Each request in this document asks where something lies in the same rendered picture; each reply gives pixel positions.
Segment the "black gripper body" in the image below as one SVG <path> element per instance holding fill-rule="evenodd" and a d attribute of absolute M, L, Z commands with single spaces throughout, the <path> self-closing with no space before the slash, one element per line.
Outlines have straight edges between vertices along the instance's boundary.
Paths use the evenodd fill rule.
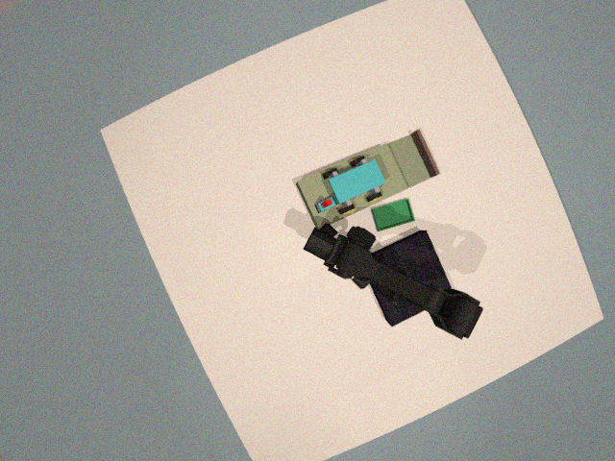
<path fill-rule="evenodd" d="M 335 237 L 337 235 L 337 231 L 328 223 L 325 224 L 320 231 L 323 231 L 327 234 L 329 234 L 332 237 Z M 370 281 L 371 279 L 369 279 L 368 281 L 360 281 L 356 278 L 351 279 L 351 281 L 359 287 L 359 289 L 363 289 Z"/>

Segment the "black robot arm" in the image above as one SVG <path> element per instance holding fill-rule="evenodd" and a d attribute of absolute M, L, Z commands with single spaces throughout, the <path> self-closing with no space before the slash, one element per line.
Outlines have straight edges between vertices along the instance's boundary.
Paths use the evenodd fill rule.
<path fill-rule="evenodd" d="M 346 236 L 339 234 L 336 239 L 314 227 L 303 250 L 325 260 L 328 271 L 343 279 L 371 279 L 384 286 L 391 305 L 407 310 L 415 304 L 428 311 L 438 328 L 460 340 L 470 337 L 483 311 L 479 300 L 459 290 L 425 285 L 379 263 L 370 252 L 376 237 L 365 228 L 352 226 Z"/>

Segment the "green tray floor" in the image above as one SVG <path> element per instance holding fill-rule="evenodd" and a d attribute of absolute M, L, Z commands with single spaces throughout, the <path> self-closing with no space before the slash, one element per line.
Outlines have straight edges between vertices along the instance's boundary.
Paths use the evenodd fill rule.
<path fill-rule="evenodd" d="M 406 201 L 376 208 L 374 213 L 379 230 L 412 220 Z"/>

